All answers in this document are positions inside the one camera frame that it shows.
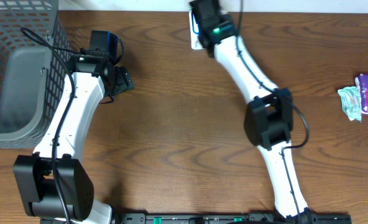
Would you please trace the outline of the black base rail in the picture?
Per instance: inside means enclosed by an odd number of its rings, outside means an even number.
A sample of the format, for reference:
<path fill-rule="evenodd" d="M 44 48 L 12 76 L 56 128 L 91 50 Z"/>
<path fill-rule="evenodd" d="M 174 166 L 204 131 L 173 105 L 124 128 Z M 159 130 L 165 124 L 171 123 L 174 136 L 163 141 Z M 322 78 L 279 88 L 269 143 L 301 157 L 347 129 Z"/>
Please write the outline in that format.
<path fill-rule="evenodd" d="M 306 223 L 306 224 L 351 224 L 350 215 L 321 215 L 310 211 L 303 212 L 300 218 L 283 218 L 275 213 L 250 213 L 231 215 L 151 215 L 144 213 L 118 214 L 112 220 L 115 224 L 269 224 L 269 223 Z"/>

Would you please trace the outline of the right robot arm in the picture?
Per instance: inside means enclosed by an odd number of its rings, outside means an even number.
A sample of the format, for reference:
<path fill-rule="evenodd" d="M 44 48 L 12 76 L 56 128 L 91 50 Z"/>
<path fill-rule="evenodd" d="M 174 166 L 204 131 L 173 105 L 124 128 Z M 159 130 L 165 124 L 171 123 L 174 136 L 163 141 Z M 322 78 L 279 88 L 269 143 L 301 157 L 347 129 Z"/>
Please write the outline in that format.
<path fill-rule="evenodd" d="M 292 143 L 293 115 L 301 118 L 305 136 L 309 125 L 293 104 L 287 88 L 279 88 L 260 69 L 241 36 L 243 16 L 234 22 L 217 0 L 190 1 L 190 12 L 198 26 L 198 41 L 230 75 L 246 102 L 244 130 L 261 153 L 274 190 L 277 222 L 309 223 L 310 210 L 304 199 L 292 159 L 292 151 L 303 147 Z"/>

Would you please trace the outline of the grey plastic mesh basket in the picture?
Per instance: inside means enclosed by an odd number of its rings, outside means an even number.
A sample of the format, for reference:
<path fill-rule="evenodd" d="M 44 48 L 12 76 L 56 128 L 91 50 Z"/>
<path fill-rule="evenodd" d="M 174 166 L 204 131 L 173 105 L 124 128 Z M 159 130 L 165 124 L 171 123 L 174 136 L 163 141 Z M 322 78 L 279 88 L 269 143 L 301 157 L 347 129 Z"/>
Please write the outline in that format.
<path fill-rule="evenodd" d="M 64 71 L 51 51 L 28 39 L 26 27 L 57 47 L 67 61 L 58 1 L 0 0 L 0 148 L 35 147 L 63 93 Z"/>

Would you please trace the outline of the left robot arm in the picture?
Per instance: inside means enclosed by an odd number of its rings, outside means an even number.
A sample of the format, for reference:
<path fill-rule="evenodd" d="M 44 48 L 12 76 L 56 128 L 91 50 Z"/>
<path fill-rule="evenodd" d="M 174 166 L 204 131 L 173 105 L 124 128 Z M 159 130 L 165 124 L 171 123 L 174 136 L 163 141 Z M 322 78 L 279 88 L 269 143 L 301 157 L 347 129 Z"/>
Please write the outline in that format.
<path fill-rule="evenodd" d="M 96 200 L 94 185 L 82 166 L 83 148 L 94 112 L 132 90 L 127 68 L 118 63 L 124 44 L 115 34 L 94 30 L 90 47 L 63 61 L 51 46 L 28 28 L 21 32 L 47 47 L 61 64 L 64 91 L 50 126 L 29 156 L 19 155 L 13 172 L 26 215 L 41 223 L 117 223 L 112 206 Z"/>

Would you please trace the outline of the white barcode scanner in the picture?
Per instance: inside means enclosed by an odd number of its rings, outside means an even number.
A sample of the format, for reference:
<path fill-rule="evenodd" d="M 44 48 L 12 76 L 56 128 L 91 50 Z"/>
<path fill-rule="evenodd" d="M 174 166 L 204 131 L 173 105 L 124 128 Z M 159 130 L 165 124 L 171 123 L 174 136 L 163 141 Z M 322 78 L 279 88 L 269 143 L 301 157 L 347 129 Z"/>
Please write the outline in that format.
<path fill-rule="evenodd" d="M 193 50 L 203 50 L 203 46 L 199 41 L 199 26 L 198 21 L 195 19 L 195 15 L 190 9 L 188 13 L 189 17 L 189 25 L 190 25 L 190 39 L 191 39 L 191 48 Z"/>

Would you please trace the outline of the teal snack packet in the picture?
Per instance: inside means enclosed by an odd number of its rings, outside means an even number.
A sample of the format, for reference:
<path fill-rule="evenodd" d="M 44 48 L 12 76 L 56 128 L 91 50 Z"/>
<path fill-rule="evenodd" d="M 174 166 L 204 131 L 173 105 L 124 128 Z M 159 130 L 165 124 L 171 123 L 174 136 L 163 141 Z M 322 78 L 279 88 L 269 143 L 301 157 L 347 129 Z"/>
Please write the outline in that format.
<path fill-rule="evenodd" d="M 350 121 L 362 121 L 361 95 L 356 86 L 347 86 L 337 91 L 341 99 L 341 108 Z"/>

